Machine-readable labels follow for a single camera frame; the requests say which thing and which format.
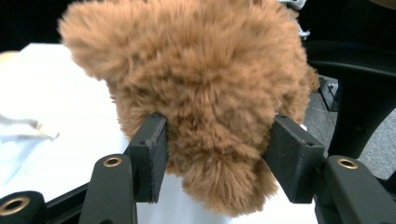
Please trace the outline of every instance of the metal grommet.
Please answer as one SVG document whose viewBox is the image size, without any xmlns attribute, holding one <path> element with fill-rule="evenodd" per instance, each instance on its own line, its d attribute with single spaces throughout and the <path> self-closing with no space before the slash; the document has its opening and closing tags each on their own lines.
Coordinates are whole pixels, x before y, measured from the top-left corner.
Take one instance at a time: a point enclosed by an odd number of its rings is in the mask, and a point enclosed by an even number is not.
<svg viewBox="0 0 396 224">
<path fill-rule="evenodd" d="M 6 217 L 21 211 L 30 202 L 30 199 L 25 196 L 13 198 L 0 206 L 0 217 Z"/>
<path fill-rule="evenodd" d="M 350 160 L 347 160 L 347 159 L 338 159 L 337 163 L 340 166 L 343 166 L 343 167 L 345 167 L 347 169 L 351 169 L 351 170 L 356 170 L 359 167 L 359 165 L 356 162 L 350 161 Z"/>
<path fill-rule="evenodd" d="M 114 167 L 114 166 L 120 165 L 121 162 L 122 162 L 122 159 L 120 157 L 112 157 L 112 158 L 108 158 L 107 160 L 105 160 L 103 162 L 103 165 L 105 167 Z"/>
</svg>

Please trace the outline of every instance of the teddy bear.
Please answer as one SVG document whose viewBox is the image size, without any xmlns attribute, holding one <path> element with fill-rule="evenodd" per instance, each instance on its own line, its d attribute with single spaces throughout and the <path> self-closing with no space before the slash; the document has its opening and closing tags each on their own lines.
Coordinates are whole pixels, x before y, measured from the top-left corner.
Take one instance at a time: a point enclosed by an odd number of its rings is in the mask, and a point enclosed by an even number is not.
<svg viewBox="0 0 396 224">
<path fill-rule="evenodd" d="M 166 116 L 167 173 L 236 217 L 277 191 L 262 158 L 276 113 L 302 123 L 318 88 L 294 17 L 276 0 L 87 1 L 59 31 L 74 62 L 106 81 L 125 135 Z"/>
</svg>

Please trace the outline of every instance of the white surface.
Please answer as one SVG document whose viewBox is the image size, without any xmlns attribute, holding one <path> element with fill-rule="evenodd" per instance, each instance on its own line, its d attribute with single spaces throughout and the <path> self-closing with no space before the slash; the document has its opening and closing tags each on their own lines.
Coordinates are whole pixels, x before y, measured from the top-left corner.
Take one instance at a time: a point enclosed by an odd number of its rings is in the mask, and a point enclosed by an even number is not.
<svg viewBox="0 0 396 224">
<path fill-rule="evenodd" d="M 30 45 L 0 66 L 0 114 L 37 119 L 60 133 L 54 141 L 0 143 L 0 198 L 36 190 L 49 201 L 88 182 L 98 159 L 127 146 L 106 84 L 85 76 L 61 45 Z M 260 213 L 215 216 L 172 175 L 164 178 L 159 203 L 139 203 L 137 211 L 142 224 L 317 223 L 313 204 L 291 204 L 282 190 Z"/>
</svg>

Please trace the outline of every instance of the brown fur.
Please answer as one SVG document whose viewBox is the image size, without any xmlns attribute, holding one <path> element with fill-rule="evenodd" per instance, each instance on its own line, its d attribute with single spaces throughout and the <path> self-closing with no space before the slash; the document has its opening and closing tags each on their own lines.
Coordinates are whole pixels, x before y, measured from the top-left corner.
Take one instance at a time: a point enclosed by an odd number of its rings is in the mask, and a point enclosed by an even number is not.
<svg viewBox="0 0 396 224">
<path fill-rule="evenodd" d="M 276 112 L 302 122 L 318 87 L 292 17 L 276 0 L 93 1 L 70 6 L 60 32 L 106 81 L 125 134 L 164 114 L 167 171 L 206 208 L 238 216 L 276 192 L 262 159 Z"/>
</svg>

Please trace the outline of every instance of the brown plush toy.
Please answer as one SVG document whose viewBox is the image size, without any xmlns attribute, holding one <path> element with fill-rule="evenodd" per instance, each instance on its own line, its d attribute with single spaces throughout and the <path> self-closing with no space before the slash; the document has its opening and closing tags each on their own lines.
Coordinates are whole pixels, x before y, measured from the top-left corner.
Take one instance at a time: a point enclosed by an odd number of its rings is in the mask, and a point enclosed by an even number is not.
<svg viewBox="0 0 396 224">
<path fill-rule="evenodd" d="M 234 217 L 276 193 L 262 159 L 274 117 L 302 123 L 318 87 L 293 15 L 276 0 L 91 1 L 71 5 L 60 32 L 74 61 L 106 81 L 125 134 L 165 115 L 167 172 Z"/>
</svg>

